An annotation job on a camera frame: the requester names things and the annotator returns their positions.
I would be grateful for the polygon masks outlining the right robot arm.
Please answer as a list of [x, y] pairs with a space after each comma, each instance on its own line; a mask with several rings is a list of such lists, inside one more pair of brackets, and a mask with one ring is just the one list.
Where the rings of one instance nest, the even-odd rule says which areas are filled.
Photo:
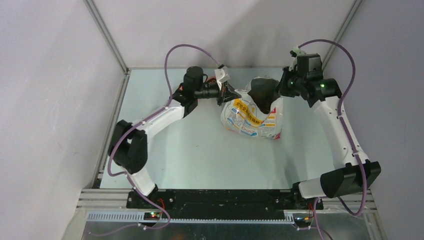
[[380, 163], [370, 161], [347, 118], [337, 81], [324, 78], [317, 53], [290, 52], [295, 57], [283, 68], [276, 91], [284, 97], [302, 97], [317, 116], [331, 150], [334, 170], [297, 183], [291, 204], [304, 209], [311, 198], [337, 198], [367, 191], [381, 173]]

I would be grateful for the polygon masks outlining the cat food bag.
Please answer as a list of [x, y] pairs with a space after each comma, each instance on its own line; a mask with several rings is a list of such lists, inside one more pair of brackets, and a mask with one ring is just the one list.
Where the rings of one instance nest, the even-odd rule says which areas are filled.
[[284, 103], [276, 91], [278, 85], [272, 77], [256, 76], [244, 89], [235, 89], [237, 98], [226, 102], [222, 108], [222, 125], [244, 137], [279, 139]]

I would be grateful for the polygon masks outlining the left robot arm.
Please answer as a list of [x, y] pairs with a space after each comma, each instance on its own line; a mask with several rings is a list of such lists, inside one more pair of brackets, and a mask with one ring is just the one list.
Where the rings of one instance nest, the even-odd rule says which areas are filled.
[[148, 144], [152, 138], [172, 123], [187, 117], [200, 99], [216, 99], [221, 106], [240, 98], [240, 94], [228, 83], [230, 75], [225, 65], [215, 69], [211, 80], [204, 81], [204, 75], [201, 67], [189, 67], [165, 106], [138, 123], [120, 120], [114, 127], [107, 168], [110, 169], [112, 163], [121, 167], [122, 174], [139, 194], [138, 201], [145, 208], [153, 208], [158, 202], [157, 185], [146, 168]]

